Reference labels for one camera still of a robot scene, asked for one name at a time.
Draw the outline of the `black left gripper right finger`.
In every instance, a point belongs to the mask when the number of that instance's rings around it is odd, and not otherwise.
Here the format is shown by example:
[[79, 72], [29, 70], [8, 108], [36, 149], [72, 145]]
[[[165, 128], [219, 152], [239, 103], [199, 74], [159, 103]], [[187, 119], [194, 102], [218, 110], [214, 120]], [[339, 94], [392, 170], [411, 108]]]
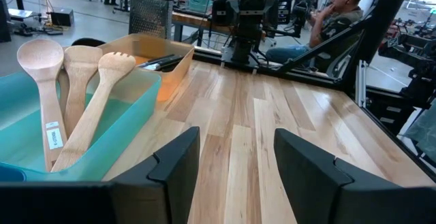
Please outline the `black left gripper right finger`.
[[405, 223], [402, 188], [286, 129], [276, 129], [279, 175], [298, 223]]

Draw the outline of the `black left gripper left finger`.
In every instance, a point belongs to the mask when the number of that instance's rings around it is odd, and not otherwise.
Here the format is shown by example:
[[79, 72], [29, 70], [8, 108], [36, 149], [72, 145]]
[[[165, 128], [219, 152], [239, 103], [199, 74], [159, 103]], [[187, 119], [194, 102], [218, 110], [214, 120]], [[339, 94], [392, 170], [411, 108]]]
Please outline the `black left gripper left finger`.
[[102, 223], [186, 223], [199, 170], [200, 128], [190, 127], [111, 181]]

